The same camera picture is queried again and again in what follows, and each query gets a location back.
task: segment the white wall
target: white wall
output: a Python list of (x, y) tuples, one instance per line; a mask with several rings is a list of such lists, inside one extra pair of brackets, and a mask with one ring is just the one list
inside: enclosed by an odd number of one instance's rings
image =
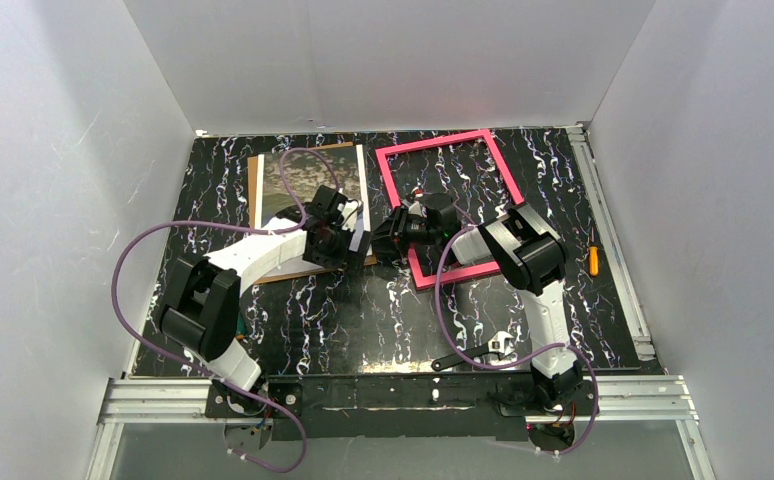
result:
[(590, 128), (720, 478), (774, 478), (774, 2), (659, 0)]
[[(1, 479), (83, 477), (131, 345), (110, 273), (171, 218), (192, 136), (122, 2), (0, 2)], [(125, 272), (138, 324), (162, 246)]]
[(593, 118), (654, 0), (126, 0), (194, 129)]

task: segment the purple cable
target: purple cable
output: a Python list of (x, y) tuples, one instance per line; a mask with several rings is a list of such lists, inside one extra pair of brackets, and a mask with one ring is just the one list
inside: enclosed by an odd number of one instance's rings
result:
[(464, 227), (460, 232), (452, 237), (443, 248), (443, 253), (440, 255), (440, 262), (437, 264), (437, 274), (434, 277), (434, 310), (437, 313), (437, 321), (440, 323), (440, 329), (443, 332), (443, 336), (446, 338), (446, 342), (449, 344), (449, 346), (452, 347), (452, 350), (459, 357), (461, 357), (463, 361), (472, 365), (473, 367), (477, 367), (482, 370), (503, 370), (505, 368), (516, 367), (517, 365), (522, 365), (525, 362), (531, 361), (531, 359), (534, 357), (540, 355), (541, 353), (548, 352), (553, 348), (566, 348), (575, 353), (575, 356), (578, 357), (578, 359), (587, 366), (587, 373), (590, 375), (590, 380), (593, 381), (593, 409), (590, 413), (590, 420), (587, 422), (587, 427), (584, 429), (584, 433), (581, 434), (581, 436), (578, 437), (578, 440), (573, 442), (570, 447), (558, 452), (560, 455), (570, 453), (578, 448), (579, 445), (584, 443), (585, 439), (587, 439), (587, 435), (591, 430), (593, 430), (593, 424), (596, 422), (596, 415), (599, 414), (599, 384), (596, 381), (596, 372), (593, 371), (593, 367), (590, 365), (590, 361), (587, 359), (587, 357), (584, 356), (583, 353), (581, 353), (581, 350), (573, 347), (572, 345), (566, 345), (564, 343), (551, 343), (529, 353), (528, 355), (518, 360), (514, 360), (513, 362), (506, 363), (504, 365), (485, 365), (483, 363), (476, 362), (464, 352), (462, 352), (458, 348), (457, 344), (455, 344), (455, 341), (452, 340), (452, 337), (449, 335), (449, 331), (446, 329), (446, 321), (443, 320), (443, 307), (440, 306), (440, 275), (443, 273), (443, 267), (446, 264), (446, 256), (449, 255), (449, 251), (452, 250), (452, 245), (455, 243), (455, 240), (473, 228), (474, 227)]
[[(308, 148), (291, 148), (285, 151), (284, 154), (281, 155), (281, 159), (278, 161), (278, 168), (281, 176), (281, 182), (284, 184), (284, 188), (287, 190), (287, 193), (289, 193), (290, 196), (293, 198), (293, 202), (296, 204), (296, 207), (299, 208), (299, 212), (301, 212), (302, 218), (301, 220), (299, 220), (299, 223), (297, 223), (295, 226), (281, 228), (278, 230), (258, 230), (258, 229), (249, 228), (249, 227), (237, 227), (234, 225), (226, 225), (224, 223), (200, 222), (200, 221), (193, 221), (193, 220), (178, 220), (178, 221), (161, 223), (160, 225), (155, 225), (149, 228), (148, 230), (142, 232), (141, 234), (137, 235), (133, 240), (128, 242), (128, 245), (125, 246), (125, 249), (122, 250), (122, 253), (119, 255), (119, 259), (116, 260), (116, 267), (113, 269), (113, 278), (110, 283), (110, 302), (113, 304), (113, 311), (116, 312), (116, 318), (119, 319), (119, 323), (122, 324), (122, 327), (125, 330), (127, 330), (132, 337), (136, 338), (137, 341), (140, 342), (140, 344), (142, 344), (143, 346), (145, 346), (146, 348), (148, 348), (149, 350), (151, 350), (152, 352), (158, 355), (164, 356), (166, 358), (175, 360), (176, 362), (179, 362), (191, 368), (194, 368), (196, 369), (196, 371), (201, 372), (204, 375), (211, 376), (211, 377), (214, 376), (213, 372), (211, 372), (207, 368), (201, 365), (198, 365), (196, 363), (193, 363), (179, 355), (167, 352), (166, 350), (151, 343), (151, 341), (143, 338), (143, 336), (140, 335), (138, 331), (134, 330), (134, 328), (131, 327), (131, 325), (128, 323), (128, 320), (125, 319), (125, 315), (122, 314), (122, 309), (119, 307), (119, 298), (118, 298), (119, 273), (122, 271), (122, 265), (125, 263), (125, 259), (128, 257), (128, 254), (135, 246), (137, 246), (138, 243), (140, 243), (141, 240), (151, 235), (152, 233), (158, 230), (163, 230), (165, 228), (207, 227), (207, 228), (218, 228), (220, 230), (228, 230), (228, 231), (238, 232), (238, 233), (246, 233), (251, 235), (271, 235), (271, 234), (281, 235), (284, 233), (293, 232), (301, 228), (305, 224), (305, 221), (307, 220), (305, 207), (304, 205), (302, 205), (302, 202), (301, 200), (299, 200), (299, 197), (296, 196), (296, 192), (293, 191), (293, 187), (290, 186), (290, 182), (289, 180), (287, 180), (287, 175), (284, 173), (284, 160), (287, 158), (287, 155), (293, 152), (306, 152), (311, 155), (314, 155), (328, 168), (328, 171), (331, 173), (331, 178), (334, 180), (334, 184), (337, 190), (340, 189), (340, 182), (339, 180), (337, 180), (337, 175), (334, 173), (334, 169), (331, 168), (331, 165), (328, 163), (328, 160), (326, 160), (325, 157), (320, 155), (319, 152), (316, 152)], [(302, 425), (302, 422), (298, 419), (298, 417), (296, 417), (293, 414), (293, 412), (287, 410), (286, 408), (282, 407), (281, 405), (273, 402), (268, 398), (260, 397), (258, 395), (255, 395), (254, 393), (247, 392), (237, 385), (228, 383), (228, 381), (225, 379), (222, 379), (222, 383), (225, 384), (231, 390), (234, 390), (235, 392), (239, 393), (240, 395), (251, 398), (252, 400), (255, 400), (257, 402), (265, 403), (267, 406), (272, 407), (278, 410), (279, 412), (283, 413), (284, 415), (289, 417), (294, 424), (296, 424), (296, 428), (299, 429), (299, 433), (301, 433), (302, 435), (302, 453), (299, 454), (299, 458), (297, 458), (296, 461), (293, 462), (289, 467), (278, 467), (278, 466), (272, 465), (271, 463), (264, 462), (263, 460), (257, 457), (253, 457), (239, 450), (237, 451), (238, 455), (240, 455), (241, 458), (250, 460), (260, 465), (261, 467), (275, 473), (287, 473), (295, 469), (296, 467), (298, 467), (299, 464), (302, 463), (302, 460), (304, 460), (305, 454), (307, 453), (307, 436), (305, 435), (305, 427), (304, 425)]]

